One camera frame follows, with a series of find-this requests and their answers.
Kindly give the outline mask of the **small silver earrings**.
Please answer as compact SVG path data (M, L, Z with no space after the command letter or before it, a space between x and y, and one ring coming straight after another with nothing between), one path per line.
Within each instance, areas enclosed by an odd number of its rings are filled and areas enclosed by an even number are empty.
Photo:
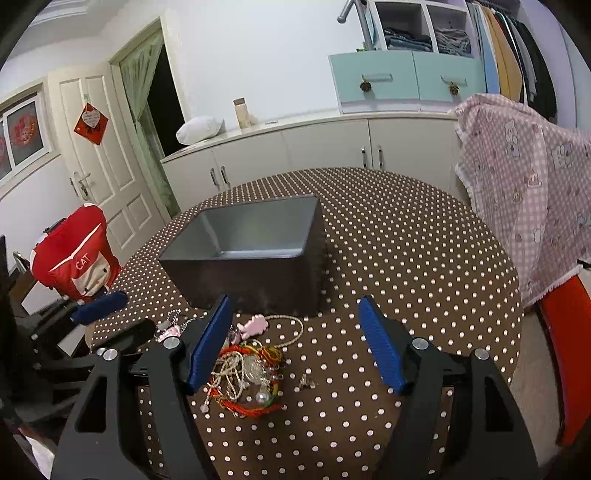
M300 388L301 390L315 389L317 388L317 384L315 384L315 381L311 379L311 377L308 376L307 373L304 373L303 375L301 375L300 380L298 380L298 388Z

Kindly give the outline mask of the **dark metal jewelry box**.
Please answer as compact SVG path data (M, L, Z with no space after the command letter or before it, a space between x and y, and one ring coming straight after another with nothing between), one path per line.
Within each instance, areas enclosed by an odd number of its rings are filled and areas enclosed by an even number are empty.
M325 240L320 199L301 195L203 210L158 261L193 308L226 295L239 313L311 316Z

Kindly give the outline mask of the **red cat chair cover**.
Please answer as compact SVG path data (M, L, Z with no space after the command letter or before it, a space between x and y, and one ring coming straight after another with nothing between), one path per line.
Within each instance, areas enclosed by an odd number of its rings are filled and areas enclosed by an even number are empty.
M44 231L30 256L32 276L72 300L110 288L121 271L107 238L101 208L85 203Z

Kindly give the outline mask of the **white panel door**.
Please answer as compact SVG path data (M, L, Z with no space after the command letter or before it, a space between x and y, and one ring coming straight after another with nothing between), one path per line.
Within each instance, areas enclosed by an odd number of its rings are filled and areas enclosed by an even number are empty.
M102 62L53 71L47 76L47 93L71 184L81 200L102 209L111 249L125 263L164 226L165 217L142 171L111 66ZM87 103L108 118L100 145L73 131Z

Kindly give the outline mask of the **brown polka dot tablecloth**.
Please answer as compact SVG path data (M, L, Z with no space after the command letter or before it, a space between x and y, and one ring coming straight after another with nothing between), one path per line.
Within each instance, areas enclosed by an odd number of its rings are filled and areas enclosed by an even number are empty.
M206 208L311 194L322 203L325 271L310 317L276 320L263 343L286 357L283 409L238 418L217 403L190 409L223 479L368 479L403 399L381 379L356 320L363 296L435 347L483 348L506 380L520 356L523 307L515 267L487 226L444 191L408 177L356 168L307 169L213 195L184 210L124 265L116 288L127 307L99 322L102 341L171 312L198 318L160 267L160 252ZM307 373L315 389L298 388Z

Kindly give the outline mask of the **red white storage box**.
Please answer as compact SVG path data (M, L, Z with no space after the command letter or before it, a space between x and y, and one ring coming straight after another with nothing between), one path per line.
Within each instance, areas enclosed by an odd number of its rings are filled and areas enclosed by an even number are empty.
M556 368L560 427L557 443L573 444L590 417L590 296L574 276L537 305Z

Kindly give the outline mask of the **window with red paper cuts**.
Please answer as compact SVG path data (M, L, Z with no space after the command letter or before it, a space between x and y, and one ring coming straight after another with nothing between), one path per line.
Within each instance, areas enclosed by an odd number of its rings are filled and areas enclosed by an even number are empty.
M41 92L36 92L1 111L1 184L50 153L49 136Z

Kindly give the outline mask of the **red diamond door decoration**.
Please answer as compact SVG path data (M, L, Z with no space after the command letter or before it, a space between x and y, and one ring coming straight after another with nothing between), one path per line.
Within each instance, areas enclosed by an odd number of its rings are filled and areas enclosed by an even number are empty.
M73 128L73 131L91 142L100 145L106 132L108 118L96 107L87 103Z

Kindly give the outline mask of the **white plastic bag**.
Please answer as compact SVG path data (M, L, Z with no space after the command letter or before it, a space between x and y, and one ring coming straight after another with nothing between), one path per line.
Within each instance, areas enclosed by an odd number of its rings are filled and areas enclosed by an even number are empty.
M176 132L177 141L185 146L216 136L223 126L223 121L211 116L197 116L186 121Z

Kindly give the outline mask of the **beige jar with lid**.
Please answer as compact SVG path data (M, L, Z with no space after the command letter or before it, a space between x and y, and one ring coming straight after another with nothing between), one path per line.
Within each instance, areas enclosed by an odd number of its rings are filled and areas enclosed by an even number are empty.
M233 100L235 106L235 116L238 120L238 127L240 129L249 128L252 125L249 116L249 109L246 106L245 98L237 98Z

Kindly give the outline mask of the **green door curtain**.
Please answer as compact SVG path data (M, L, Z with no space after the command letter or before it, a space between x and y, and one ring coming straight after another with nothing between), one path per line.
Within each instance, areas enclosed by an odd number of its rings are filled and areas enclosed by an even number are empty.
M150 88L163 46L162 33L153 33L121 60L119 68L143 164L149 171L151 181L167 213L174 217L180 209L161 165L165 154L148 105Z

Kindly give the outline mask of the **pink bear patterned cloth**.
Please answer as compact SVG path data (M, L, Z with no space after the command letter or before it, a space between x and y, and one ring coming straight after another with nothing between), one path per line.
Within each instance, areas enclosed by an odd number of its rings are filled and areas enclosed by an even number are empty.
M590 259L590 134L499 94L475 94L455 115L456 174L530 306Z

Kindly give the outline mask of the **teal two drawer unit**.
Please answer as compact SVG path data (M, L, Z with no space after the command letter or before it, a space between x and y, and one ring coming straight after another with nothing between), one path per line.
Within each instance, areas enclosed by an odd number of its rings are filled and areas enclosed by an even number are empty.
M406 50L329 56L342 114L446 112L486 91L481 61Z

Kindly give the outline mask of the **grey metal handrail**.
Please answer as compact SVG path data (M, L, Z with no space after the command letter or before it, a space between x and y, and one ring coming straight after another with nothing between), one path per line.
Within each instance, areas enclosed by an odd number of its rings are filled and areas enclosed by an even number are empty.
M360 23L360 27L363 35L363 49L370 51L374 49L374 41L372 34L370 34L370 25L367 19L368 2L367 0L346 0L344 7L342 7L341 13L337 17L339 24L345 24L349 18L349 14L353 10L356 10L356 15Z

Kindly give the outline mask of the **lilac stair shelf unit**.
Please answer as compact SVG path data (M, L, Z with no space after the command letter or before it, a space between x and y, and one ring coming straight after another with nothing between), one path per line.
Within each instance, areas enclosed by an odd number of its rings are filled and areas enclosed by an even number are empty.
M480 55L466 1L369 1L366 19L377 50Z

